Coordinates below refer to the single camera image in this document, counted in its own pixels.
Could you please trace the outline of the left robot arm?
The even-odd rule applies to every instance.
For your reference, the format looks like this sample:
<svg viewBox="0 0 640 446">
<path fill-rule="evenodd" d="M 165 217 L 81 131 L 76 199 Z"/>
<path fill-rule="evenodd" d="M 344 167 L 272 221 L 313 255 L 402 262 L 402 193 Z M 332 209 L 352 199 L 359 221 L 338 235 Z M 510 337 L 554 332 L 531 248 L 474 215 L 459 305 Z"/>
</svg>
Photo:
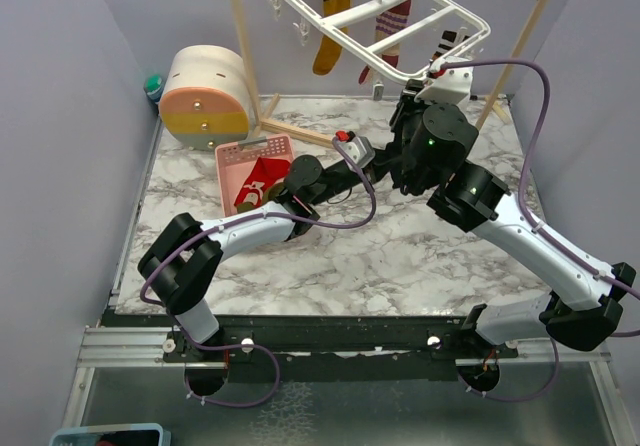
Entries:
<svg viewBox="0 0 640 446">
<path fill-rule="evenodd" d="M 195 358 L 214 358 L 221 346 L 219 322 L 205 296 L 218 267 L 240 253 L 300 237 L 312 227 L 351 230 L 366 225 L 377 207 L 373 185 L 396 162 L 378 148 L 363 167 L 347 158 L 325 168 L 316 157 L 302 155 L 290 164 L 279 194 L 254 210 L 209 225 L 188 213 L 174 217 L 138 263 L 144 278 L 140 299 L 163 307 L 188 333 L 186 348 Z M 358 184 L 371 203 L 365 218 L 339 224 L 319 219 L 315 205 Z"/>
</svg>

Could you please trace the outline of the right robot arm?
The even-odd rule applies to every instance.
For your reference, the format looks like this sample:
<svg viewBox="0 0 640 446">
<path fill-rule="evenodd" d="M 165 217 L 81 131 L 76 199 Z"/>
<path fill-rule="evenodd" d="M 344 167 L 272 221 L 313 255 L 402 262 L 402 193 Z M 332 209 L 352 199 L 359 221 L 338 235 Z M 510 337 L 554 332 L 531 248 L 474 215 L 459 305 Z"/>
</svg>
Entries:
<svg viewBox="0 0 640 446">
<path fill-rule="evenodd" d="M 452 103 L 424 100 L 423 86 L 410 80 L 390 120 L 397 154 L 391 168 L 403 195 L 432 193 L 427 205 L 447 223 L 484 239 L 546 283 L 546 295 L 502 306 L 479 305 L 459 333 L 461 349 L 481 357 L 494 345 L 548 336 L 578 351 L 591 351 L 618 333 L 624 293 L 635 271 L 588 257 L 556 232 L 543 232 L 518 195 L 486 168 L 468 160 L 477 137 Z"/>
</svg>

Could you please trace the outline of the green striped sock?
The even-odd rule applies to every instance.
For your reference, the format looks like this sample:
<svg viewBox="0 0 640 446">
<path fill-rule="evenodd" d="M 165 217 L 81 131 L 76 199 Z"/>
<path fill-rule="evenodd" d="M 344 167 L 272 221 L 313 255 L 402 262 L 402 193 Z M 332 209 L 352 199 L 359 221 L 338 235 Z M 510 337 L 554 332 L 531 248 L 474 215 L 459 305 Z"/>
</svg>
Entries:
<svg viewBox="0 0 640 446">
<path fill-rule="evenodd" d="M 236 201 L 236 212 L 248 212 L 261 207 L 269 201 L 273 201 L 280 194 L 283 188 L 284 185 L 281 182 L 274 183 L 268 188 L 265 188 L 264 183 L 258 181 L 254 181 L 251 184 L 245 184 Z"/>
</svg>

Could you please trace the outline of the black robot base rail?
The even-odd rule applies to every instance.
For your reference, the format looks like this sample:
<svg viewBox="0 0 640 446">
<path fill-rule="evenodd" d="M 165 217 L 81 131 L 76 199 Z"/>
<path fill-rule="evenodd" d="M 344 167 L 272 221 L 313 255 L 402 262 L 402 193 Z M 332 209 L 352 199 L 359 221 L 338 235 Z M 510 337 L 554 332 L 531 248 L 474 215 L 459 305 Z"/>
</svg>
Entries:
<svg viewBox="0 0 640 446">
<path fill-rule="evenodd" d="M 225 382 L 454 381 L 462 369 L 499 377 L 498 362 L 516 357 L 475 337 L 460 316 L 221 316 L 209 350 L 191 345 L 169 319 L 104 314 L 101 342 L 116 364 L 181 368 L 197 389 Z"/>
</svg>

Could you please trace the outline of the white plastic clip hanger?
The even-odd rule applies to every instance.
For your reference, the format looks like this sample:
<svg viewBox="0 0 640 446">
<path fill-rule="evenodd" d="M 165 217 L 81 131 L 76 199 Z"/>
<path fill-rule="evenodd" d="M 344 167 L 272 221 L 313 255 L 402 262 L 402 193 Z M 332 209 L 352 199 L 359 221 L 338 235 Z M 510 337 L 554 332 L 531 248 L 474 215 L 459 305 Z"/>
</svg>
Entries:
<svg viewBox="0 0 640 446">
<path fill-rule="evenodd" d="M 303 1 L 305 1 L 313 10 L 315 10 L 317 13 L 319 13 L 320 16 L 326 18 L 326 17 L 328 17 L 330 15 L 334 15 L 336 13 L 344 12 L 347 9 L 351 8 L 351 7 L 354 7 L 354 6 L 357 6 L 357 5 L 361 5 L 363 3 L 367 3 L 367 2 L 369 2 L 371 0 L 303 0 Z M 279 10 L 280 7 L 283 6 L 283 5 L 289 6 L 283 0 L 281 0 L 281 1 L 270 0 L 270 2 L 273 4 L 275 10 Z M 436 2 L 434 2 L 434 1 L 432 1 L 432 0 L 412 0 L 411 11 L 410 11 L 410 15 L 409 15 L 408 23 L 407 23 L 406 27 L 408 27 L 410 25 L 413 25 L 413 24 L 417 23 L 418 21 L 426 18 L 427 16 L 433 14 L 434 12 L 439 10 L 440 8 L 441 8 L 441 5 L 436 3 Z M 366 20 L 364 20 L 362 22 L 358 22 L 358 23 L 353 24 L 351 26 L 344 27 L 342 29 L 342 31 L 344 33 L 346 33 L 346 35 L 348 35 L 350 38 L 352 38 L 355 41 L 361 43 L 362 45 L 371 46 L 374 43 L 376 43 L 376 41 L 375 41 L 375 24 L 376 24 L 376 17 L 379 14 L 377 14 L 374 17 L 368 18 L 368 19 L 366 19 Z M 454 19 L 460 20 L 462 22 L 462 27 L 465 27 L 466 29 L 470 29 L 471 30 L 471 32 L 469 33 L 470 37 L 478 32 L 478 29 L 475 26 L 466 23 L 459 16 L 457 16 L 455 14 L 452 14 L 452 13 L 449 13 L 445 17 L 443 17 L 440 21 L 421 29 L 416 34 L 404 39 L 403 41 L 401 41 L 399 43 L 400 46 L 403 43 L 405 43 L 406 41 L 408 41 L 409 39 L 413 38 L 414 36 L 424 32 L 424 31 L 426 31 L 426 30 L 428 30 L 428 29 L 430 29 L 432 27 L 435 27 L 435 26 L 439 25 L 444 20 L 450 19 L 450 18 L 454 18 Z M 300 24 L 300 22 L 301 22 L 301 17 L 300 17 L 300 20 L 294 24 L 294 26 L 296 27 L 297 30 L 298 30 L 297 25 Z M 306 44 L 308 42 L 309 36 L 310 36 L 310 34 L 311 34 L 311 32 L 313 30 L 318 31 L 317 29 L 315 29 L 313 27 L 310 27 L 308 29 L 309 34 L 308 34 L 307 40 L 305 42 L 303 42 L 301 40 L 300 34 L 299 34 L 299 30 L 298 30 L 299 41 L 300 41 L 301 44 Z M 332 72 L 332 70 L 336 67 L 337 62 L 339 61 L 341 55 L 344 52 L 347 52 L 347 51 L 345 51 L 335 41 L 333 41 L 333 40 L 329 39 L 329 37 L 323 35 L 321 32 L 318 31 L 318 33 L 321 35 L 321 39 L 320 39 L 320 44 L 319 44 L 318 50 L 316 52 L 314 61 L 312 63 L 312 72 L 317 76 L 325 76 L 325 75 L 329 74 L 330 72 Z M 455 57 L 459 57 L 460 58 L 460 57 L 464 56 L 465 54 L 472 52 L 472 50 L 476 46 L 480 45 L 483 41 L 481 41 L 479 44 L 477 44 L 474 47 L 472 47 L 470 51 L 468 51 L 466 53 L 463 53 L 463 54 L 460 54 L 460 55 L 455 56 Z M 431 61 L 431 56 L 432 56 L 432 54 L 428 54 L 426 56 L 426 59 L 424 60 L 424 63 L 421 66 L 419 66 L 418 69 L 416 69 L 414 71 L 406 71 L 406 70 L 401 69 L 399 67 L 399 62 L 398 62 L 398 65 L 395 68 L 397 68 L 398 70 L 400 70 L 402 72 L 405 72 L 405 73 L 409 73 L 409 74 L 415 73 L 418 70 L 422 69 L 424 66 L 426 66 L 428 64 L 433 64 L 433 62 Z M 374 83 L 376 83 L 376 84 L 381 83 L 381 81 L 384 80 L 384 79 L 386 79 L 388 81 L 391 81 L 391 80 L 385 78 L 384 76 L 382 76 L 382 74 L 375 72 L 365 62 L 363 62 L 363 63 L 365 65 L 365 68 L 364 68 L 364 71 L 363 71 L 363 73 L 362 73 L 362 75 L 360 76 L 360 79 L 359 79 L 359 81 L 361 83 L 364 83 L 369 79 L 373 80 Z"/>
</svg>

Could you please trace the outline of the red sock white pattern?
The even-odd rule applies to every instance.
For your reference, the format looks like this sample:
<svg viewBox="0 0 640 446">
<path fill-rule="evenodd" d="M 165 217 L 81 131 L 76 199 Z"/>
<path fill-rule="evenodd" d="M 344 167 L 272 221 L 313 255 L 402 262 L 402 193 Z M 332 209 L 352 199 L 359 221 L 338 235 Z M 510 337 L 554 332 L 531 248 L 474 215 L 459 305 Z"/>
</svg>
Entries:
<svg viewBox="0 0 640 446">
<path fill-rule="evenodd" d="M 242 184 L 234 201 L 239 209 L 242 204 L 259 207 L 269 188 L 283 179 L 289 172 L 291 162 L 286 159 L 260 157 L 254 163 L 249 176 Z"/>
</svg>

